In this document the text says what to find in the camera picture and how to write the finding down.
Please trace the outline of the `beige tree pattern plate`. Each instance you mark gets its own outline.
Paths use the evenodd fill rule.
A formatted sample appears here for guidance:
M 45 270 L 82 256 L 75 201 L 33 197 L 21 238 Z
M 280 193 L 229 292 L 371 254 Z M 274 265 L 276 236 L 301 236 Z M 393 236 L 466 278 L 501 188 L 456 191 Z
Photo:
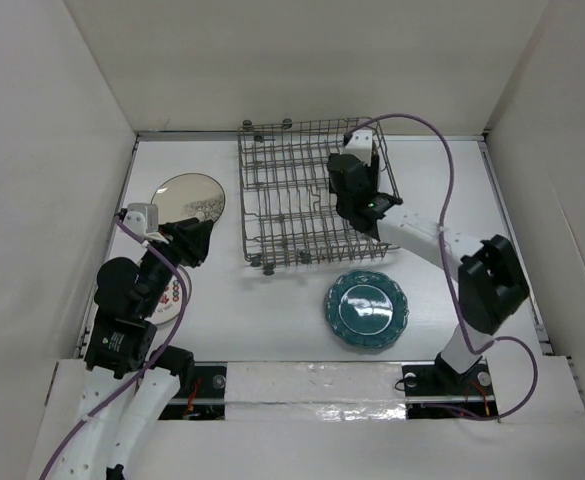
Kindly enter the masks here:
M 226 195 L 218 181 L 201 173 L 186 173 L 164 182 L 154 193 L 159 223 L 175 223 L 190 218 L 216 222 L 222 215 Z

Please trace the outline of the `white red floral plate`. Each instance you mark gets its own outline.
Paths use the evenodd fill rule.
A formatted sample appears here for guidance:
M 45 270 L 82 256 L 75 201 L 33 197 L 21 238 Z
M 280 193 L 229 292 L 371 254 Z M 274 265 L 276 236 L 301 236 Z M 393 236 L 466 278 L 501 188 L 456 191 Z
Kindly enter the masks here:
M 191 298 L 191 278 L 182 266 L 178 267 L 178 272 L 184 280 L 186 288 L 183 289 L 178 279 L 173 276 L 168 286 L 164 289 L 155 311 L 148 318 L 148 321 L 159 329 L 172 325 L 179 315 L 181 306 L 183 304 L 187 305 Z

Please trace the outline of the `teal scalloped rim plate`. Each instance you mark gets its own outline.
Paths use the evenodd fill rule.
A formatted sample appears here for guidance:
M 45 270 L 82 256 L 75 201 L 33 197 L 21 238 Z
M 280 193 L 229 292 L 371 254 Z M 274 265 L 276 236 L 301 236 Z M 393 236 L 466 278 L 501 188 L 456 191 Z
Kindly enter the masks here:
M 352 270 L 337 278 L 325 295 L 324 313 L 345 344 L 381 350 L 394 344 L 408 325 L 408 300 L 384 273 Z

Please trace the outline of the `dark teal floral plate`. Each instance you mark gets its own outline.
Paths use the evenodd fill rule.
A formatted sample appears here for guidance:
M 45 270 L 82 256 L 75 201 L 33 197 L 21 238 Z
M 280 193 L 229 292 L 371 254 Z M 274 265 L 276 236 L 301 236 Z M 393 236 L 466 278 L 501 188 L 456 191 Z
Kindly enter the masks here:
M 376 166 L 376 186 L 380 188 L 386 171 L 386 148 L 382 135 L 378 131 L 374 131 L 373 135 L 372 158 Z

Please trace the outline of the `pale green celadon plate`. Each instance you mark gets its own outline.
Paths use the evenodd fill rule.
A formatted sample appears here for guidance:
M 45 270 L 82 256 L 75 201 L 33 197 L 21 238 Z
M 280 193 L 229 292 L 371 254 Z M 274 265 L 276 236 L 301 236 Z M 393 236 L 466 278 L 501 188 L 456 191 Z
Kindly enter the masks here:
M 370 179 L 371 185 L 374 187 L 375 190 L 379 188 L 379 166 L 380 157 L 378 154 L 377 145 L 375 142 L 372 142 L 370 165 L 368 167 L 368 177 Z

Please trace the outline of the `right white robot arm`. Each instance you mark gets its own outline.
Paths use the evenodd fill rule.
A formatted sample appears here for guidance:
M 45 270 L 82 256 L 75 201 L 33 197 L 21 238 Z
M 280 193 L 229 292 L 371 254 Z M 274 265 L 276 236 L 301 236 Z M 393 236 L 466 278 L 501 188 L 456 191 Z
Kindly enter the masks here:
M 470 370 L 493 345 L 501 325 L 529 297 L 512 243 L 502 235 L 479 240 L 446 227 L 453 174 L 434 221 L 380 192 L 378 173 L 353 154 L 330 155 L 327 172 L 336 211 L 354 230 L 443 270 L 458 326 L 435 358 L 434 381 L 446 393 L 458 392 L 469 383 Z

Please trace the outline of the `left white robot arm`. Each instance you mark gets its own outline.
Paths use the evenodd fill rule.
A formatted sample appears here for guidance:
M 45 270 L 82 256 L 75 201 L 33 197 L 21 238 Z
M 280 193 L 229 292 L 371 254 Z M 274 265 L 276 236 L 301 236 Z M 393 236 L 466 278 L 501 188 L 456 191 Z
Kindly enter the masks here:
M 207 258 L 214 223 L 198 218 L 141 229 L 131 210 L 116 225 L 144 247 L 139 262 L 116 257 L 97 274 L 94 318 L 75 425 L 48 460 L 43 478 L 129 479 L 160 414 L 194 387 L 193 354 L 164 341 L 150 322 L 180 267 Z

